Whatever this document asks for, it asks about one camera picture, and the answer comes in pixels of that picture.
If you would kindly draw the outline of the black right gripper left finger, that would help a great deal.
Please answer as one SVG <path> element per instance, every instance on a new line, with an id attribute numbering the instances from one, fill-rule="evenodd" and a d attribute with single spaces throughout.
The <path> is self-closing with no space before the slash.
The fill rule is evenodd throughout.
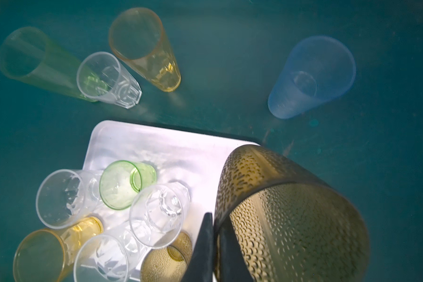
<path id="1" fill-rule="evenodd" d="M 213 233 L 213 216 L 205 213 L 192 259 L 188 264 L 181 282 L 212 282 L 215 241 Z"/>

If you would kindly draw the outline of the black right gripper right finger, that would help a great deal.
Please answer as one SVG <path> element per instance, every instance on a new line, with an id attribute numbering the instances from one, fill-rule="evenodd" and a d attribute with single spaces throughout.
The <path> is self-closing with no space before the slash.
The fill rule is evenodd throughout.
<path id="1" fill-rule="evenodd" d="M 217 280 L 219 282 L 253 282 L 243 258 L 230 217 L 219 229 L 217 238 Z"/>

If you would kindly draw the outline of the short brown textured cup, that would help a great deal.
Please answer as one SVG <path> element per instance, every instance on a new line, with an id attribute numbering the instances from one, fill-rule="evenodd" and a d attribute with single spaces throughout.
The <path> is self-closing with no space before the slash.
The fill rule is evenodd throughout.
<path id="1" fill-rule="evenodd" d="M 180 282 L 190 264 L 193 245 L 181 231 L 176 240 L 163 249 L 153 249 L 144 258 L 141 282 Z"/>

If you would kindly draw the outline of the dark brown textured tall cup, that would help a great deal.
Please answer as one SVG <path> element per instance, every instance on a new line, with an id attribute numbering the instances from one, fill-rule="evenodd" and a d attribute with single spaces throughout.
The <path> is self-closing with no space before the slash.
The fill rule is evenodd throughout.
<path id="1" fill-rule="evenodd" d="M 361 282 L 370 239 L 358 210 L 283 155 L 243 145 L 228 156 L 217 190 L 217 238 L 230 217 L 254 282 Z"/>

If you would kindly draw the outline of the clear faceted glass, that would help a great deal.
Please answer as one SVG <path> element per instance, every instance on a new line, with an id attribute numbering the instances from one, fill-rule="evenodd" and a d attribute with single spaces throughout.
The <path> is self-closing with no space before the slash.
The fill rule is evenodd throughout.
<path id="1" fill-rule="evenodd" d="M 36 213 L 50 229 L 63 229 L 91 214 L 100 204 L 101 170 L 60 169 L 41 183 Z"/>
<path id="2" fill-rule="evenodd" d="M 89 239 L 74 264 L 76 282 L 127 282 L 148 252 L 124 222 Z"/>
<path id="3" fill-rule="evenodd" d="M 96 52 L 80 64 L 76 82 L 87 98 L 125 109 L 137 105 L 142 90 L 137 80 L 111 53 Z"/>
<path id="4" fill-rule="evenodd" d="M 139 243 L 162 249 L 180 234 L 190 203 L 189 189 L 180 182 L 144 188 L 130 207 L 130 229 Z"/>

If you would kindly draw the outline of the short green glass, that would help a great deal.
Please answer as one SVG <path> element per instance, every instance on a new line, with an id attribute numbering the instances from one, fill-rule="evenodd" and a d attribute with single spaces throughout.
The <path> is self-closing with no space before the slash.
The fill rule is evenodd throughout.
<path id="1" fill-rule="evenodd" d="M 149 164 L 125 160 L 111 163 L 101 175 L 99 193 L 102 202 L 113 210 L 131 206 L 138 193 L 157 182 L 157 172 Z"/>

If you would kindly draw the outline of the short yellow amber glass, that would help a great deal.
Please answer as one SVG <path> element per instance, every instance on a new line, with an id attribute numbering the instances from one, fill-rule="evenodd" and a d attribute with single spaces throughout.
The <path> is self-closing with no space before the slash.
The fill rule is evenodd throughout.
<path id="1" fill-rule="evenodd" d="M 96 217 L 86 217 L 63 229 L 30 233 L 18 246 L 13 262 L 16 282 L 61 282 L 73 269 L 81 247 L 103 233 Z"/>

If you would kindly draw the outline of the tall green tumbler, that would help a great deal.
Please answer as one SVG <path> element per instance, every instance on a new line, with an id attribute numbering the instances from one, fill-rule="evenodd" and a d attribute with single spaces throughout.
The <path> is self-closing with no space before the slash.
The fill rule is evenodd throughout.
<path id="1" fill-rule="evenodd" d="M 35 27 L 23 27 L 0 46 L 0 71 L 8 78 L 88 102 L 78 89 L 81 61 Z"/>

